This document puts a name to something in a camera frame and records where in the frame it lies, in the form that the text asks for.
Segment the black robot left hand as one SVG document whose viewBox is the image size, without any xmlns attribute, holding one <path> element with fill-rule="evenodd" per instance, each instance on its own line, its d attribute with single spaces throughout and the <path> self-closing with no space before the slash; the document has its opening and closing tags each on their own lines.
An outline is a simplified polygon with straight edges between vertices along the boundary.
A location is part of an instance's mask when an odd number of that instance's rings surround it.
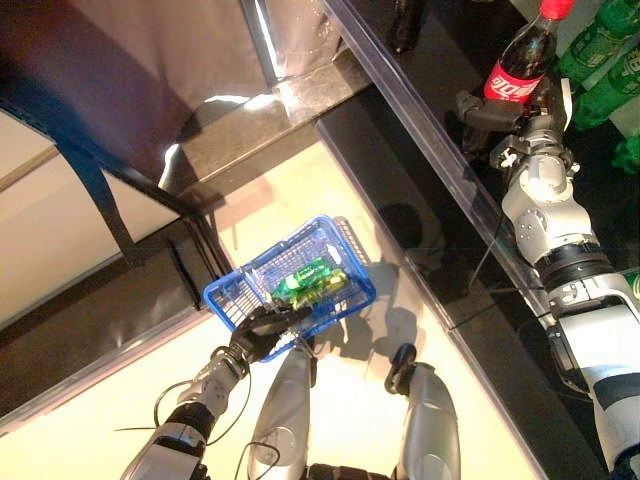
<svg viewBox="0 0 640 480">
<path fill-rule="evenodd" d="M 248 363 L 263 360 L 280 338 L 312 313 L 311 307 L 295 310 L 291 305 L 254 309 L 232 332 L 229 348 Z"/>
</svg>

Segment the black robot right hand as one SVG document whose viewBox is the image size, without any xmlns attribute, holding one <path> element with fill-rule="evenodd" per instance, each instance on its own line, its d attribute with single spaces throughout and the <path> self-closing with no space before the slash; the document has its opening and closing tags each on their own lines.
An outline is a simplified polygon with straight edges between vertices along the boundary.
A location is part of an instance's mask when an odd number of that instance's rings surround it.
<svg viewBox="0 0 640 480">
<path fill-rule="evenodd" d="M 464 125 L 464 153 L 485 150 L 492 134 L 524 137 L 545 130 L 562 140 L 573 109 L 570 79 L 556 76 L 544 76 L 524 104 L 480 98 L 465 90 L 456 94 L 455 102 L 457 118 Z"/>
</svg>

